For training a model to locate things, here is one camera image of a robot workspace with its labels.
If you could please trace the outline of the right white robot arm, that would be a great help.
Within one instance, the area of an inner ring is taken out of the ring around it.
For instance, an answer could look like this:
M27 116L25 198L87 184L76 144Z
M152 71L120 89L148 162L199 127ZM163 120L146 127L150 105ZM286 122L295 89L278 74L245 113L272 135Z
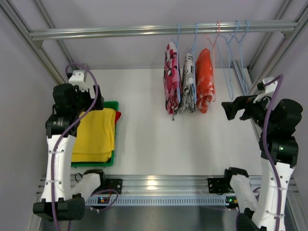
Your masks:
M284 211L289 180L297 165L299 147L293 136L301 121L303 107L296 101L283 99L271 109L273 98L254 102L255 96L240 96L233 102L222 102L228 120L243 110L240 120L252 119L262 128L261 187L259 196L251 187L246 170L230 167L224 171L226 185L233 190L239 206L237 230L283 231Z

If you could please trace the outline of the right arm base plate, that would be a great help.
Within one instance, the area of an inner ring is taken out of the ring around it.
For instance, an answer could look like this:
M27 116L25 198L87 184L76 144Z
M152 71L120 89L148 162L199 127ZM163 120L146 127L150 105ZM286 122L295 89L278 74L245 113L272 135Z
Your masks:
M222 195L225 193L234 193L234 190L230 186L230 181L225 178L208 178L209 193Z

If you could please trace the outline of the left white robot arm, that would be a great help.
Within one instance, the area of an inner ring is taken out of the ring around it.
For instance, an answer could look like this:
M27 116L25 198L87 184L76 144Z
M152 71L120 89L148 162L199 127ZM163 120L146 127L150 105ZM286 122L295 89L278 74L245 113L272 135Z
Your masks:
M105 185L102 169L87 170L71 187L71 159L77 128L85 113L103 109L103 97L94 84L95 97L80 86L60 84L53 89L52 114L45 123L48 144L48 166L40 201L33 204L33 213L49 221L81 220L85 202Z

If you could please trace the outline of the red trousers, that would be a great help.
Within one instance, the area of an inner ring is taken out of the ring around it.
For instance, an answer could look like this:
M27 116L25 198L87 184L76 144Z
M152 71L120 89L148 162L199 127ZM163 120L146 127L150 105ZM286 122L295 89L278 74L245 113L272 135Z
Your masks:
M117 125L118 120L121 118L122 113L120 111L116 111L115 113L115 125Z

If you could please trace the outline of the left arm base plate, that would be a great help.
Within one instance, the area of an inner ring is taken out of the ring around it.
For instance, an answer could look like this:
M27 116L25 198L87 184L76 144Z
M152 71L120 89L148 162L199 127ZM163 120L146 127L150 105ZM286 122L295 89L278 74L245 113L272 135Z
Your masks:
M122 193L122 179L106 179L105 185L103 187L104 190L106 189L113 189L117 191L118 194Z

